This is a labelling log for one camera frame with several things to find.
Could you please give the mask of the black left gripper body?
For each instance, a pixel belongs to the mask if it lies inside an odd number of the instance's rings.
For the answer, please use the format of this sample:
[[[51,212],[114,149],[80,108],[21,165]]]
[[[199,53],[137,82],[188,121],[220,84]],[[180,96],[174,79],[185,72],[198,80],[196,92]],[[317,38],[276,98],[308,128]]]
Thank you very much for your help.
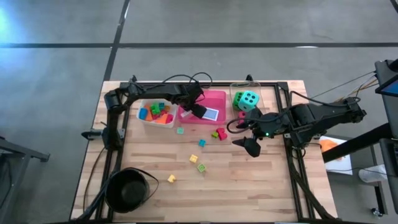
[[[179,98],[180,106],[193,106],[203,90],[198,83],[191,83],[182,86],[183,96]]]

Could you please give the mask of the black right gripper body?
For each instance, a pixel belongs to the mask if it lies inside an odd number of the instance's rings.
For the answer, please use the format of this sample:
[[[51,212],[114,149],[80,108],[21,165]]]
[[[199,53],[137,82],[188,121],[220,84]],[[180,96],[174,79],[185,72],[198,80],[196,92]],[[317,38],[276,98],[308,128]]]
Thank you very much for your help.
[[[248,124],[255,138],[273,138],[287,132],[290,119],[286,113],[266,113],[255,108],[248,112]]]

